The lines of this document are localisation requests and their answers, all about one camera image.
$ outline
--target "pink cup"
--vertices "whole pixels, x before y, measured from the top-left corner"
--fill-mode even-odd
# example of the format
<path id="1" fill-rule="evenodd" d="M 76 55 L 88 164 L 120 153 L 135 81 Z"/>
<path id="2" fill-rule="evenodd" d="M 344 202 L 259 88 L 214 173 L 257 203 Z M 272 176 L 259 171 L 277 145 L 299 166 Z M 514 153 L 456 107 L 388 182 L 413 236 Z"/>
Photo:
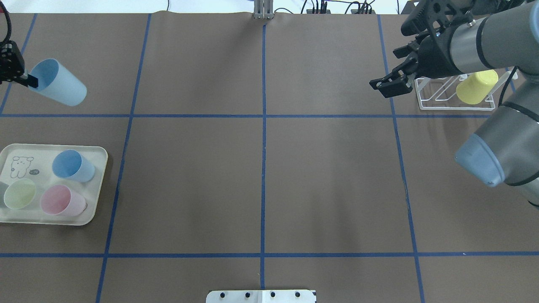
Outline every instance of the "pink cup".
<path id="1" fill-rule="evenodd" d="M 65 185 L 54 185 L 41 196 L 41 209 L 47 215 L 78 216 L 87 207 L 86 200 L 79 193 Z"/>

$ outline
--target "blue plastic cup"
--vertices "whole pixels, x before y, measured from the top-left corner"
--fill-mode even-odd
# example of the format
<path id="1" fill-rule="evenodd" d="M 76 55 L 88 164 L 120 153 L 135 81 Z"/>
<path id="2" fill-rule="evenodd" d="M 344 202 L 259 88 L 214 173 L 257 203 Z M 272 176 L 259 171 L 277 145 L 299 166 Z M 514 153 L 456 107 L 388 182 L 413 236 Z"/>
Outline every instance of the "blue plastic cup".
<path id="1" fill-rule="evenodd" d="M 88 182 L 94 177 L 95 167 L 78 151 L 68 149 L 54 158 L 52 172 L 58 178 Z"/>
<path id="2" fill-rule="evenodd" d="M 30 72 L 38 87 L 28 87 L 40 95 L 65 105 L 75 106 L 86 97 L 86 86 L 56 59 L 45 59 Z"/>

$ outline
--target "white tray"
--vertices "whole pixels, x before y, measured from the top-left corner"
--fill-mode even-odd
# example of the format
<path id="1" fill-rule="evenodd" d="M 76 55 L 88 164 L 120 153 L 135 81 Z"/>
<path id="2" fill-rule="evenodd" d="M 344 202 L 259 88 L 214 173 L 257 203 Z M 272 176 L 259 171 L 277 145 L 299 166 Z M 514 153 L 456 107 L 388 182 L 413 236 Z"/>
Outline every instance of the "white tray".
<path id="1" fill-rule="evenodd" d="M 94 164 L 95 175 L 90 181 L 80 183 L 58 178 L 52 173 L 52 161 L 59 153 L 67 149 L 78 151 L 84 158 Z M 27 164 L 20 168 L 12 168 L 13 157 L 26 158 Z M 0 167 L 2 167 L 0 182 L 11 185 L 16 180 L 28 178 L 36 183 L 37 193 L 36 198 L 22 209 L 9 209 L 0 199 L 0 222 L 58 225 L 87 224 L 95 215 L 107 160 L 108 154 L 106 150 L 99 146 L 41 144 L 11 144 L 6 146 L 0 153 Z M 88 204 L 86 210 L 75 217 L 45 214 L 39 207 L 39 199 L 44 190 L 56 184 L 66 185 L 81 194 Z"/>

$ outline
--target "cartoon bear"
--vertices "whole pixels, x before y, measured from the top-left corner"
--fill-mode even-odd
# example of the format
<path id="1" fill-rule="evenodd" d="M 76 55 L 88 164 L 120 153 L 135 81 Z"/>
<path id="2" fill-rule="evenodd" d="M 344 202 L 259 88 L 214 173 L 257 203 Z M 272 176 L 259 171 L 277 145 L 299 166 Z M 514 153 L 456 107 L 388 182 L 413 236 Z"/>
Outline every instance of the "cartoon bear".
<path id="1" fill-rule="evenodd" d="M 26 171 L 32 164 L 33 157 L 13 157 L 11 162 L 11 177 L 22 178 L 26 176 Z"/>

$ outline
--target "grid line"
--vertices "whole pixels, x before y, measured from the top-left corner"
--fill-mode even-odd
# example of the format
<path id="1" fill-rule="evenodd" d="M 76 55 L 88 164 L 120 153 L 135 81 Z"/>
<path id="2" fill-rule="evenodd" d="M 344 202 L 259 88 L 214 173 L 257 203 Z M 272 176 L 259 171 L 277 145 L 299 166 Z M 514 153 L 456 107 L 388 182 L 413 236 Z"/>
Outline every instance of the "grid line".
<path id="1" fill-rule="evenodd" d="M 388 68 L 388 59 L 385 52 L 385 42 L 384 42 L 384 33 L 382 29 L 382 19 L 380 18 L 380 15 L 377 15 L 378 18 L 378 30 L 380 32 L 380 43 L 382 45 L 382 57 L 384 59 L 384 68 L 386 74 L 389 73 Z M 419 297 L 421 299 L 421 303 L 425 303 L 425 293 L 423 291 L 423 280 L 421 278 L 421 267 L 419 265 L 419 257 L 417 256 L 417 243 L 416 243 L 416 232 L 413 227 L 413 217 L 412 217 L 412 207 L 410 206 L 410 196 L 408 194 L 408 184 L 406 182 L 406 171 L 404 170 L 404 160 L 402 155 L 402 149 L 400 146 L 400 137 L 399 137 L 399 130 L 398 130 L 398 124 L 397 124 L 397 117 L 395 113 L 395 104 L 393 102 L 393 98 L 389 98 L 389 102 L 391 105 L 391 114 L 393 116 L 393 128 L 395 130 L 395 140 L 397 144 L 397 153 L 399 156 L 399 165 L 400 165 L 400 174 L 403 179 L 404 184 L 404 192 L 406 196 L 406 206 L 408 208 L 408 224 L 410 226 L 410 236 L 412 239 L 412 248 L 414 256 L 414 262 L 416 265 L 416 275 L 417 275 L 417 284 L 419 286 Z"/>
<path id="2" fill-rule="evenodd" d="M 28 41 L 30 40 L 30 35 L 32 34 L 33 26 L 36 23 L 37 14 L 34 14 L 34 17 L 32 18 L 32 23 L 30 23 L 30 27 L 28 28 L 28 33 L 26 33 L 26 38 L 24 39 L 23 47 L 20 49 L 20 54 L 24 54 L 24 51 L 26 50 L 26 46 L 28 44 Z M 8 84 L 8 88 L 5 91 L 4 99 L 2 100 L 2 105 L 0 105 L 0 116 L 2 115 L 2 112 L 4 111 L 4 107 L 6 102 L 8 101 L 9 92 L 11 91 L 11 83 Z"/>
<path id="3" fill-rule="evenodd" d="M 444 115 L 444 114 L 0 114 L 0 118 L 267 118 L 267 119 L 390 119 L 396 118 L 476 118 L 486 119 L 490 115 Z"/>
<path id="4" fill-rule="evenodd" d="M 260 258 L 260 253 L 109 253 L 116 259 Z M 265 258 L 429 258 L 429 257 L 525 257 L 539 251 L 453 251 L 453 252 L 267 252 Z M 103 258 L 104 253 L 0 253 L 0 258 Z"/>
<path id="5" fill-rule="evenodd" d="M 260 289 L 266 288 L 266 24 L 262 26 L 262 185 L 260 207 Z"/>
<path id="6" fill-rule="evenodd" d="M 122 160 L 120 162 L 120 171 L 118 173 L 118 181 L 116 183 L 116 193 L 114 195 L 114 202 L 112 205 L 112 213 L 110 215 L 110 223 L 108 227 L 108 233 L 107 233 L 107 242 L 105 245 L 105 253 L 103 256 L 103 264 L 101 265 L 101 274 L 99 276 L 99 284 L 98 284 L 98 291 L 95 298 L 95 302 L 99 303 L 101 300 L 101 291 L 103 290 L 103 282 L 105 281 L 105 272 L 107 269 L 107 260 L 108 260 L 108 252 L 110 248 L 110 240 L 112 237 L 112 229 L 114 227 L 114 218 L 116 216 L 116 207 L 118 205 L 118 197 L 120 195 L 120 184 L 122 182 L 122 176 L 123 176 L 123 169 L 125 167 L 126 162 L 126 152 L 127 152 L 127 146 L 129 144 L 129 137 L 131 135 L 131 126 L 133 124 L 133 114 L 135 112 L 135 106 L 136 106 L 136 98 L 139 91 L 139 83 L 140 83 L 140 75 L 142 73 L 142 64 L 144 63 L 144 52 L 146 51 L 146 42 L 148 41 L 148 32 L 150 30 L 150 21 L 151 21 L 151 14 L 148 14 L 148 20 L 146 21 L 146 31 L 144 33 L 144 41 L 142 43 L 142 50 L 140 54 L 140 61 L 139 61 L 139 70 L 137 72 L 136 76 L 136 83 L 135 83 L 135 90 L 133 92 L 133 101 L 131 104 L 131 113 L 129 115 L 129 122 L 127 124 L 127 131 L 126 131 L 126 139 L 123 144 L 123 152 L 122 152 Z"/>

